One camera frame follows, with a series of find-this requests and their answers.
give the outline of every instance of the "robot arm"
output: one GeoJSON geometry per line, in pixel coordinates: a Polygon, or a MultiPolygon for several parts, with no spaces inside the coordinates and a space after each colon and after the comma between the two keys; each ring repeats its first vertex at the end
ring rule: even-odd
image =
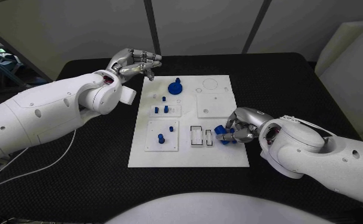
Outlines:
{"type": "Polygon", "coordinates": [[[66,135],[91,118],[108,114],[118,101],[131,104],[136,91],[123,83],[138,73],[153,81],[151,68],[162,65],[160,60],[160,55],[124,49],[107,70],[35,87],[2,103],[0,157],[66,135]]]}
{"type": "Polygon", "coordinates": [[[246,143],[259,137],[261,156],[280,173],[295,179],[307,174],[330,190],[363,201],[363,142],[334,134],[323,138],[300,121],[238,108],[226,123],[226,128],[235,123],[238,131],[218,139],[246,143]]]}

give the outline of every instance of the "black mat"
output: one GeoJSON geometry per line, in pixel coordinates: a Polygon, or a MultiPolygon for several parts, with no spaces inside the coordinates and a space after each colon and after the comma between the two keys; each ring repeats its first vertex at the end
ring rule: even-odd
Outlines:
{"type": "MultiPolygon", "coordinates": [[[[66,64],[61,79],[108,65],[108,59],[66,64]]],[[[300,54],[164,57],[156,75],[229,74],[236,105],[274,117],[293,115],[339,135],[359,139],[355,129],[300,54]]],[[[0,186],[0,215],[61,222],[104,222],[140,203],[179,193],[216,191],[257,196],[320,216],[360,203],[327,190],[308,176],[281,175],[259,157],[258,140],[246,144],[251,168],[127,168],[143,76],[133,106],[118,104],[78,130],[62,161],[45,171],[0,186]]],[[[62,155],[72,134],[36,146],[0,174],[0,181],[49,165],[62,155]]]]}

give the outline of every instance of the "white curved surface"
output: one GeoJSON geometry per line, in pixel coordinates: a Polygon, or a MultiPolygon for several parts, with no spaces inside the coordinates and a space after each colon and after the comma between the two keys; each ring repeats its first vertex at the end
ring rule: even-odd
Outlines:
{"type": "Polygon", "coordinates": [[[118,223],[330,223],[270,200],[225,193],[187,193],[156,199],[111,219],[118,223]]]}

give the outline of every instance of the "textured black surface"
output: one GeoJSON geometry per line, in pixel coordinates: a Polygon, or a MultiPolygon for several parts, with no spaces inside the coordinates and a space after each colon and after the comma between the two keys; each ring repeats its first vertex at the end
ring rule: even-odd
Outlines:
{"type": "MultiPolygon", "coordinates": [[[[61,79],[105,68],[108,59],[66,64],[61,79]]],[[[236,105],[274,117],[293,115],[344,137],[355,129],[300,54],[164,57],[156,75],[229,74],[236,105]]],[[[0,212],[7,217],[61,222],[104,222],[140,203],[166,195],[216,191],[257,196],[329,216],[360,203],[308,176],[290,179],[259,157],[258,141],[246,144],[251,168],[127,168],[143,76],[127,83],[137,90],[133,106],[118,104],[78,130],[62,161],[45,171],[0,186],[0,212]]],[[[0,181],[49,165],[72,134],[28,150],[0,174],[0,181]]]]}

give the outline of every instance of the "blue object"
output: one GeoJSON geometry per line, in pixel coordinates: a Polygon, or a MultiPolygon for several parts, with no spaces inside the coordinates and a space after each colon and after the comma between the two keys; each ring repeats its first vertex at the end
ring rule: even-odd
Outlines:
{"type": "Polygon", "coordinates": [[[180,94],[183,91],[183,86],[180,84],[180,78],[176,78],[176,82],[170,83],[169,85],[169,93],[170,94],[180,94]]]}
{"type": "MultiPolygon", "coordinates": [[[[216,126],[215,128],[215,132],[216,134],[226,134],[228,132],[225,131],[225,127],[222,125],[216,126]]],[[[221,140],[222,144],[226,145],[229,143],[229,141],[226,140],[221,140]]]]}
{"type": "MultiPolygon", "coordinates": [[[[235,129],[231,128],[229,133],[235,133],[235,129]]],[[[232,144],[236,144],[236,140],[232,141],[232,144]]]]}
{"type": "Polygon", "coordinates": [[[164,136],[163,136],[163,134],[159,134],[157,137],[159,137],[159,143],[163,144],[164,143],[164,136]]]}

